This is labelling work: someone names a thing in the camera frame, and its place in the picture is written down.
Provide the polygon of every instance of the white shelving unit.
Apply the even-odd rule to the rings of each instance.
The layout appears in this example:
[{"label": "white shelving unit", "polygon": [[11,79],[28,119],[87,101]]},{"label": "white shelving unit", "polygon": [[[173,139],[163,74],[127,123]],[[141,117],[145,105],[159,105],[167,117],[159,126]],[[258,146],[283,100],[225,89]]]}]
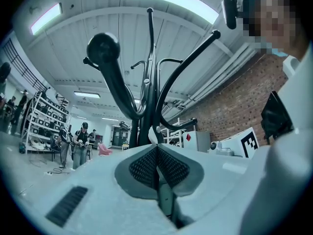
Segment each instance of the white shelving unit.
[{"label": "white shelving unit", "polygon": [[[32,99],[33,102],[30,104],[30,107],[29,107],[28,112],[26,114],[27,115],[27,119],[29,119],[29,116],[30,116],[28,129],[25,129],[25,123],[26,123],[26,121],[25,121],[24,126],[23,126],[23,132],[22,132],[22,142],[26,146],[26,154],[27,154],[28,150],[30,150],[30,151],[38,151],[37,148],[35,148],[35,147],[33,147],[31,145],[31,143],[30,143],[31,137],[38,138],[41,141],[50,140],[50,137],[46,137],[46,136],[43,136],[43,135],[39,135],[37,133],[33,133],[34,126],[41,127],[43,129],[49,130],[49,131],[51,131],[55,135],[58,135],[58,133],[60,132],[60,130],[56,130],[56,129],[44,126],[44,124],[39,124],[39,123],[35,122],[34,121],[35,113],[38,114],[38,117],[42,117],[44,120],[46,120],[48,122],[51,122],[51,121],[55,122],[56,121],[57,122],[56,124],[59,125],[59,126],[61,126],[61,124],[64,124],[66,129],[68,129],[68,126],[69,126],[69,123],[70,123],[71,116],[69,114],[63,112],[61,109],[57,108],[56,106],[54,106],[53,104],[51,104],[47,100],[43,99],[41,97],[41,95],[42,94],[40,94],[39,96],[33,97],[33,99]],[[61,117],[62,115],[67,116],[67,121],[66,122],[60,121],[60,120],[54,118],[53,116],[49,116],[48,114],[45,114],[45,113],[41,112],[40,110],[37,109],[38,103],[40,103],[41,105],[47,106],[48,108],[50,108],[50,110],[55,111],[55,113],[57,114],[57,117]],[[44,150],[40,150],[40,151],[48,152],[50,150],[49,149],[44,149]]]},{"label": "white shelving unit", "polygon": [[[184,122],[185,121],[180,120],[180,118],[177,118],[177,122],[174,123],[173,125],[179,125],[179,124],[184,123]],[[164,137],[164,140],[166,141],[166,143],[169,144],[171,140],[179,139],[179,146],[180,147],[183,146],[183,143],[182,143],[182,130],[171,132],[169,129],[164,128],[164,129],[161,129],[161,132],[162,133],[166,132],[166,137]]]}]

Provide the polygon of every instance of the red brick wall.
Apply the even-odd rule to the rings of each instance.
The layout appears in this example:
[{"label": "red brick wall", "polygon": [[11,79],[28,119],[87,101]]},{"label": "red brick wall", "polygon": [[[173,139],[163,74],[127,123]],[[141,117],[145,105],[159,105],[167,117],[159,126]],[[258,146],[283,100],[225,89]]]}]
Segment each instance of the red brick wall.
[{"label": "red brick wall", "polygon": [[255,55],[223,85],[188,109],[180,118],[198,119],[198,130],[211,132],[211,141],[223,140],[253,127],[260,145],[265,145],[261,111],[271,91],[278,91],[287,77],[285,58]]}]

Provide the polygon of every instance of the gray floor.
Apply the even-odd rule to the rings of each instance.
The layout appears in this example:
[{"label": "gray floor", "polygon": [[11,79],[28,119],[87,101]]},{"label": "gray floor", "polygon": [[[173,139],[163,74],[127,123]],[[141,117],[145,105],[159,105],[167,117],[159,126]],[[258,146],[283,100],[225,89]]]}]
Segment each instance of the gray floor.
[{"label": "gray floor", "polygon": [[[50,153],[21,154],[19,153],[20,138],[15,133],[10,131],[8,133],[0,132],[0,169],[12,194],[19,196],[30,205],[57,187],[71,173],[75,173],[70,170],[73,161],[69,152],[67,153],[67,166],[62,171],[63,173],[49,174],[48,172],[53,171],[54,168],[59,168],[60,155],[56,154],[52,162]],[[93,150],[91,159],[98,156],[98,152]],[[121,152],[121,150],[113,149],[112,155],[115,152]]]}]

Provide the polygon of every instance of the black cable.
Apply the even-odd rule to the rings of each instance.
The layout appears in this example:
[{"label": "black cable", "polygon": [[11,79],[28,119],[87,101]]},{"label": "black cable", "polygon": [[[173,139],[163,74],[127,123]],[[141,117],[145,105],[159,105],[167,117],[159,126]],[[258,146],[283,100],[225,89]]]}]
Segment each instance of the black cable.
[{"label": "black cable", "polygon": [[48,174],[70,174],[70,172],[63,172],[63,169],[59,169],[59,168],[54,168],[53,171],[47,171]]}]

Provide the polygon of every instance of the cable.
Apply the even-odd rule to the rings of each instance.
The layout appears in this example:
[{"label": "cable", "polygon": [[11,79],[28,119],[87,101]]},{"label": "cable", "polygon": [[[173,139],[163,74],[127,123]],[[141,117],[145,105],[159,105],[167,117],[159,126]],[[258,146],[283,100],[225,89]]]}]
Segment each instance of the cable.
[{"label": "cable", "polygon": [[47,171],[48,174],[70,174],[70,172],[63,172],[63,169],[54,168],[53,171]]}]

